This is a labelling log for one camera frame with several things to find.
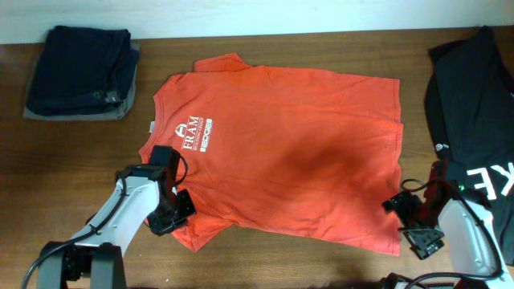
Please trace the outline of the red polo shirt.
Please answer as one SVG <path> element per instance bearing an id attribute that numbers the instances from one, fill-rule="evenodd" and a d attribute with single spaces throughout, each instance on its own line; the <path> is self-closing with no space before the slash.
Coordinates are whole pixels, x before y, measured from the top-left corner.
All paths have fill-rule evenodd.
<path id="1" fill-rule="evenodd" d="M 155 93 L 140 148 L 186 159 L 196 214 L 174 232 L 200 250 L 237 225 L 398 255 L 399 221 L 381 204 L 402 170 L 398 79 L 202 59 Z"/>

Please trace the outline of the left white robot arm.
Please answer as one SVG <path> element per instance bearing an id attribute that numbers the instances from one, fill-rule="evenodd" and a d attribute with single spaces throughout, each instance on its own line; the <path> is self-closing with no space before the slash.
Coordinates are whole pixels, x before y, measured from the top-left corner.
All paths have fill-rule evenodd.
<path id="1" fill-rule="evenodd" d="M 65 242 L 49 242 L 22 282 L 34 271 L 37 288 L 66 288 L 90 279 L 91 288 L 126 288 L 123 257 L 140 226 L 157 236 L 187 224 L 196 214 L 187 190 L 177 191 L 176 173 L 156 165 L 130 165 L 116 174 L 111 197 L 83 229 Z"/>

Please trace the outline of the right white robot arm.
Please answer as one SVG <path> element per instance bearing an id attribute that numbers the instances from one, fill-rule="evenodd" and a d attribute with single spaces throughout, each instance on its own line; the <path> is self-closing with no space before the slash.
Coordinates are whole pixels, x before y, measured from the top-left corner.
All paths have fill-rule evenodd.
<path id="1" fill-rule="evenodd" d="M 432 272 L 413 279 L 391 273 L 378 288 L 512 288 L 513 277 L 494 237 L 492 213 L 487 200 L 468 201 L 454 185 L 434 179 L 419 186 L 425 200 L 415 189 L 403 188 L 384 201 L 386 213 L 394 213 L 402 223 L 398 230 L 410 249 L 424 260 L 443 247 L 450 247 L 452 272 Z"/>

